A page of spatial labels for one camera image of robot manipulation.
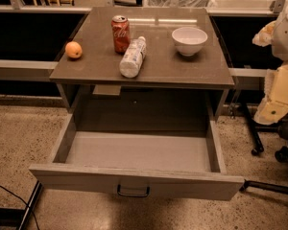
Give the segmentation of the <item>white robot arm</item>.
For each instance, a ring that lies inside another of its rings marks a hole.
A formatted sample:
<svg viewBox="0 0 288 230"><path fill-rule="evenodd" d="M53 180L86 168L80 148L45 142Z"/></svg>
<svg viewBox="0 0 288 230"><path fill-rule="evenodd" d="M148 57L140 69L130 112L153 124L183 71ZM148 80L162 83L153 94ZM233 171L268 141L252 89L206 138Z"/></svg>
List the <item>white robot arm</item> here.
<svg viewBox="0 0 288 230"><path fill-rule="evenodd" d="M276 20L264 26L252 43L272 46L274 57L282 60L275 70L268 70L264 80L264 98L253 119L261 125L277 123L288 114L288 4Z"/></svg>

